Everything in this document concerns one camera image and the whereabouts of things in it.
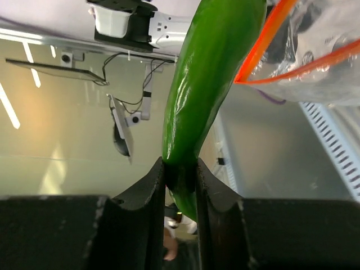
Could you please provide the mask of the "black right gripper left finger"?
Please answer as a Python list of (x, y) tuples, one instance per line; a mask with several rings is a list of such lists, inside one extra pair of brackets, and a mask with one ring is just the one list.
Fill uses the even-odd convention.
[(2, 269), (160, 269), (165, 181), (157, 160), (116, 197), (1, 197)]

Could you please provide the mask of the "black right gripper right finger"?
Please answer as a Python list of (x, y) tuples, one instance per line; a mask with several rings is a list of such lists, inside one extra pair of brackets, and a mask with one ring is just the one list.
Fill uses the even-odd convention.
[(195, 186), (201, 269), (359, 268), (359, 203), (245, 199), (202, 160)]

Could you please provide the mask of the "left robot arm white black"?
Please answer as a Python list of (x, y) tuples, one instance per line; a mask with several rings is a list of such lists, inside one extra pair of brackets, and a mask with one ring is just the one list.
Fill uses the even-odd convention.
[(150, 1), (87, 1), (95, 18), (94, 39), (140, 53), (178, 56), (191, 17), (160, 12)]

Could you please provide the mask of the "monitor on arm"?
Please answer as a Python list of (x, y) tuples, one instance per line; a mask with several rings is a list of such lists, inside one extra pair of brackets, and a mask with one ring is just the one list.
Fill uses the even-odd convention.
[(5, 62), (21, 68), (33, 69), (39, 73), (51, 75), (60, 78), (69, 78), (93, 82), (99, 86), (108, 86), (106, 79), (96, 75), (90, 70), (78, 69), (75, 67), (63, 67), (57, 65), (43, 64), (38, 62), (21, 61), (12, 58), (6, 58)]

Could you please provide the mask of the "clear zip bag orange zipper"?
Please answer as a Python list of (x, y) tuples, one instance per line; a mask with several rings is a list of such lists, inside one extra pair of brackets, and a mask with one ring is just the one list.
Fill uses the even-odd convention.
[(359, 105), (359, 2), (268, 1), (235, 83), (288, 101)]

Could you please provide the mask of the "green chili pepper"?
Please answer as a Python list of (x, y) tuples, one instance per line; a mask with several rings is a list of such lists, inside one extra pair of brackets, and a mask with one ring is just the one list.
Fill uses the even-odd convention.
[(266, 1), (201, 1), (183, 41), (165, 107), (162, 160), (170, 194), (192, 220), (200, 150), (266, 13)]

